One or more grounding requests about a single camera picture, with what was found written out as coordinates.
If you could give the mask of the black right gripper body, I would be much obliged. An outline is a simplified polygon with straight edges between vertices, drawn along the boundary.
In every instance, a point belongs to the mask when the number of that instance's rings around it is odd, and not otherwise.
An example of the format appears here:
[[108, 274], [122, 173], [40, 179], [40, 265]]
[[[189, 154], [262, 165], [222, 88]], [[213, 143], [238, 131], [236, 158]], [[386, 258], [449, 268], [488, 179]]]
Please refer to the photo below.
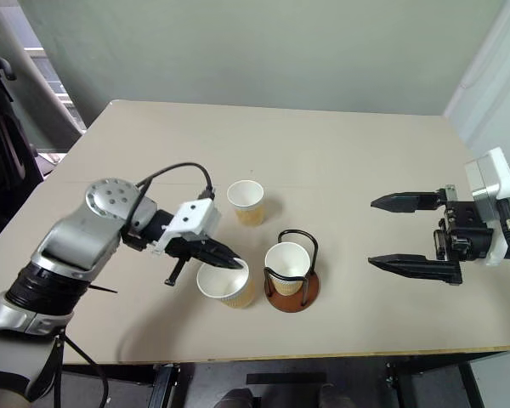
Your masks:
[[459, 201], [456, 187], [439, 189], [444, 216], [433, 232], [436, 258], [440, 261], [475, 261], [486, 258], [493, 229], [479, 215], [474, 201]]

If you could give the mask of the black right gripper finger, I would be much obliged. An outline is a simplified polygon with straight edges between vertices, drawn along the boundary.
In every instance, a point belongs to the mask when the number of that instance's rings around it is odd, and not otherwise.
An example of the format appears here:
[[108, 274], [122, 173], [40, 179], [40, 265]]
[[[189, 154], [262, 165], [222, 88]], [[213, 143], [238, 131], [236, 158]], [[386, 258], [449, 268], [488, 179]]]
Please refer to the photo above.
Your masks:
[[462, 271], [457, 261], [429, 260], [423, 255], [391, 254], [368, 258], [373, 266], [411, 279], [462, 284]]
[[384, 195], [371, 202], [375, 207], [391, 213], [434, 211], [445, 204], [445, 192], [400, 192]]

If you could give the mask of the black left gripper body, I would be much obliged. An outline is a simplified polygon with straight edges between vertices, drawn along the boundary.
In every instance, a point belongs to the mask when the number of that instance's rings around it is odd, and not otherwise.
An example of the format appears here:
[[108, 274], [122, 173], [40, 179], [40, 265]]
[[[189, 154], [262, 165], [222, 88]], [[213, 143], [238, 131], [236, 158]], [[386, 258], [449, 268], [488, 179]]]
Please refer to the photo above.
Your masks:
[[192, 258], [198, 259], [202, 262], [206, 262], [208, 260], [207, 253], [204, 251], [200, 241], [186, 241], [182, 238], [172, 239], [167, 244], [165, 253], [171, 258], [177, 259], [171, 274], [164, 281], [167, 286], [175, 286], [184, 266]]

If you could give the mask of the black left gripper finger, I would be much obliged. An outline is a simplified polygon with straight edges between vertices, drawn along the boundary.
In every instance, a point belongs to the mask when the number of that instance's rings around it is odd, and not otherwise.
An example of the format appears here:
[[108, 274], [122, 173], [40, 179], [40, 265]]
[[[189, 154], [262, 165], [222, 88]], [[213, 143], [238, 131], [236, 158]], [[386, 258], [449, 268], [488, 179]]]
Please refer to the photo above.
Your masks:
[[204, 264], [211, 265], [217, 268], [225, 269], [242, 269], [243, 266], [237, 261], [237, 255], [235, 253], [210, 253], [202, 252], [195, 255], [195, 258], [203, 262]]
[[201, 243], [202, 260], [206, 263], [235, 263], [241, 256], [225, 244], [207, 239]]

